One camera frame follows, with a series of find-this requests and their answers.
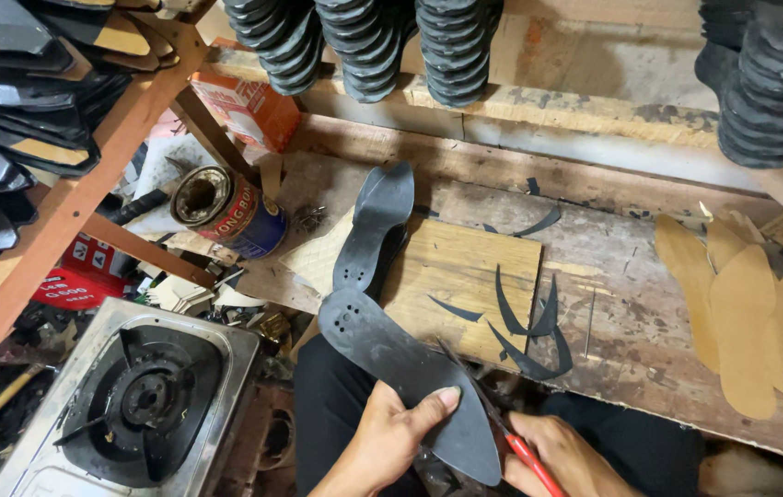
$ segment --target stack of shoe soles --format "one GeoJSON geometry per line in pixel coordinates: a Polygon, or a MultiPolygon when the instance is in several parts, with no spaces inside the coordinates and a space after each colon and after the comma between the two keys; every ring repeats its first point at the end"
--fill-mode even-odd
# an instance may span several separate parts
{"type": "Polygon", "coordinates": [[[0,0],[0,153],[64,176],[87,173],[99,162],[91,132],[131,73],[178,61],[115,0],[0,0]]]}
{"type": "Polygon", "coordinates": [[[345,93],[363,104],[394,89],[406,43],[416,32],[412,2],[316,0],[324,38],[342,61],[345,93]]]}
{"type": "Polygon", "coordinates": [[[717,93],[720,149],[736,164],[783,167],[783,6],[715,0],[701,13],[695,74],[717,93]]]}
{"type": "Polygon", "coordinates": [[[416,0],[429,93],[439,103],[464,107],[483,95],[502,7],[501,0],[416,0]]]}
{"type": "Polygon", "coordinates": [[[130,12],[156,0],[0,0],[0,251],[37,213],[24,166],[76,177],[99,162],[92,131],[132,80],[179,61],[130,12]]]}
{"type": "Polygon", "coordinates": [[[225,0],[237,39],[256,51],[281,95],[297,95],[318,79],[324,39],[311,0],[225,0]]]}

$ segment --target metal can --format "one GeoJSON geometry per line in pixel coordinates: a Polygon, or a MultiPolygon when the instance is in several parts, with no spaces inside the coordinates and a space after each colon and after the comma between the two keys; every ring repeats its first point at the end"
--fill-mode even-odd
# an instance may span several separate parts
{"type": "Polygon", "coordinates": [[[170,215],[245,259],[270,253],[287,232],[284,209],[220,165],[205,165],[185,175],[170,198],[170,215]]]}

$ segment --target red scissors handle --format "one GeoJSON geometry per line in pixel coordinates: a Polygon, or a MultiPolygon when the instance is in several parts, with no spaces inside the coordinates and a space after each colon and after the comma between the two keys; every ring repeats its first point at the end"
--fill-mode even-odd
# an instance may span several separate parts
{"type": "Polygon", "coordinates": [[[551,493],[551,497],[566,497],[566,494],[560,490],[557,482],[552,479],[548,470],[539,462],[539,458],[533,454],[533,451],[527,446],[527,443],[517,435],[508,434],[505,435],[505,439],[508,441],[508,445],[514,450],[514,454],[520,458],[529,469],[535,473],[535,476],[539,477],[548,492],[551,493]]]}

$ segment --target red label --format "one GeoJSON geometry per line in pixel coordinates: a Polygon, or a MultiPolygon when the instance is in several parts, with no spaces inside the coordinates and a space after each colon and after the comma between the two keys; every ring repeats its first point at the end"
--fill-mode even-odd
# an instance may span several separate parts
{"type": "Polygon", "coordinates": [[[234,238],[253,218],[256,205],[259,203],[257,195],[250,183],[243,178],[238,178],[238,191],[232,199],[229,214],[222,220],[214,222],[213,229],[198,230],[198,234],[215,242],[234,238]]]}

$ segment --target stack of black soles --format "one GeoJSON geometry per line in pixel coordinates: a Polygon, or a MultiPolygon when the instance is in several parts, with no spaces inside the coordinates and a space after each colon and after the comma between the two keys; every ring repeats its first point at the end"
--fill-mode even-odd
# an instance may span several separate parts
{"type": "Polygon", "coordinates": [[[225,0],[229,24],[256,51],[281,95],[297,95],[318,79],[324,39],[311,0],[225,0]]]}
{"type": "MultiPolygon", "coordinates": [[[[702,8],[702,15],[720,11],[702,8]]],[[[720,149],[736,164],[783,167],[783,6],[755,2],[740,43],[709,42],[695,63],[699,80],[717,92],[720,149]]],[[[708,39],[724,40],[708,31],[708,39]]]]}
{"type": "Polygon", "coordinates": [[[416,0],[429,93],[448,107],[476,102],[489,78],[501,0],[416,0]]]}
{"type": "Polygon", "coordinates": [[[404,47],[415,32],[412,3],[315,0],[324,38],[342,61],[345,93],[374,103],[391,92],[404,47]]]}

